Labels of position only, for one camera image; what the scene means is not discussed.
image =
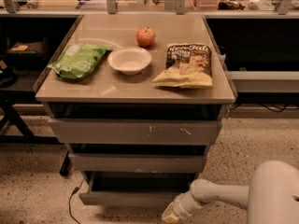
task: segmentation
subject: green chip bag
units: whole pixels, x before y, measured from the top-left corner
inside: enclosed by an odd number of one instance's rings
[[[48,67],[54,69],[58,77],[81,80],[93,71],[108,50],[92,44],[69,44]]]

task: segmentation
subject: bag of chips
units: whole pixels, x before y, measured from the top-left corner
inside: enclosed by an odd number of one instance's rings
[[[48,65],[58,77],[70,80],[81,80],[89,75],[109,50],[92,44],[69,44],[56,62]]]
[[[201,43],[169,44],[166,69],[153,81],[154,86],[208,89],[213,86],[211,49]]]

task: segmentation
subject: speckled floor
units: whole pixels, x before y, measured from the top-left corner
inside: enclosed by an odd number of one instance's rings
[[[34,133],[51,135],[46,116],[25,116]],[[247,185],[255,168],[264,161],[285,161],[299,168],[299,111],[274,113],[264,108],[242,108],[223,120],[217,143],[210,149],[201,177],[218,184]],[[3,133],[18,133],[6,127]],[[0,145],[0,223],[76,223],[69,215],[68,201],[82,182],[79,172],[59,175],[64,160],[63,146]],[[82,184],[80,192],[87,185]],[[85,206],[75,194],[73,216],[81,224],[163,223],[162,208]],[[215,202],[193,213],[183,223],[246,223],[247,213]]]

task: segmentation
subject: workbench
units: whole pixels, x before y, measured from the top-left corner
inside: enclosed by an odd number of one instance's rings
[[[72,165],[89,184],[88,192],[80,194],[85,204],[171,202],[203,171],[225,107],[235,101],[200,14],[85,14],[69,43],[137,46],[135,32],[142,25],[153,27],[157,35],[148,49],[152,62],[142,73],[122,75],[106,57],[80,82],[61,80],[51,70],[36,94]],[[151,81],[165,69],[167,45],[186,41],[211,47],[213,88],[153,87]]]

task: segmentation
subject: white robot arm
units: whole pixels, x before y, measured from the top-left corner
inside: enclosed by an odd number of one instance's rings
[[[295,224],[299,220],[299,171],[282,161],[261,164],[249,187],[216,185],[204,179],[192,182],[162,215],[166,223],[176,223],[214,201],[248,210],[248,224]]]

